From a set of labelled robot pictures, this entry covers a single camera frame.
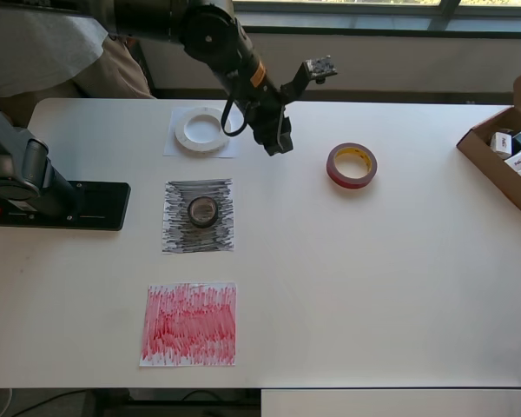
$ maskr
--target black mounting plate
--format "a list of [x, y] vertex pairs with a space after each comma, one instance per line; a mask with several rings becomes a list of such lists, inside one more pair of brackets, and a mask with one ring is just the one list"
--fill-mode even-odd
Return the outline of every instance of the black mounting plate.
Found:
[[125, 182], [69, 182], [82, 193], [82, 209], [62, 218], [22, 211], [0, 200], [0, 226], [13, 228], [122, 229], [131, 187]]

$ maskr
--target open cardboard box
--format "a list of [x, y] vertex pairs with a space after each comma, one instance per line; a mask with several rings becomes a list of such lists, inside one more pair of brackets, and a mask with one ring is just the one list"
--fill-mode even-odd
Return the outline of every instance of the open cardboard box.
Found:
[[473, 127], [458, 149], [521, 210], [521, 176], [490, 149], [491, 136], [500, 129], [521, 131], [521, 76], [513, 84], [514, 106]]

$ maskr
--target red scribbled paper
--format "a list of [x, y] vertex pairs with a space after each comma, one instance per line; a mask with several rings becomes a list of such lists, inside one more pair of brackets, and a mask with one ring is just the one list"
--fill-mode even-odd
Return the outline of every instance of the red scribbled paper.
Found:
[[235, 364], [235, 284], [148, 288], [142, 367]]

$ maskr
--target floor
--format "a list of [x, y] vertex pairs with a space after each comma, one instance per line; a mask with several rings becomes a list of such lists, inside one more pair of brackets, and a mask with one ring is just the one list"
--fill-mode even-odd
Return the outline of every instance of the floor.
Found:
[[[74, 389], [14, 389], [3, 417]], [[59, 398], [23, 414], [23, 417], [261, 417], [258, 389], [130, 389], [133, 401], [94, 414], [96, 397], [90, 393]], [[0, 413], [9, 390], [0, 389]]]

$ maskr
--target person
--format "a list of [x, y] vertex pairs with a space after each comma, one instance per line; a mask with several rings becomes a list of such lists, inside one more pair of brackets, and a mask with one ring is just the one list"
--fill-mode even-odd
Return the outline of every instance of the person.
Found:
[[94, 19], [0, 10], [0, 110], [27, 127], [49, 97], [153, 98], [121, 38]]

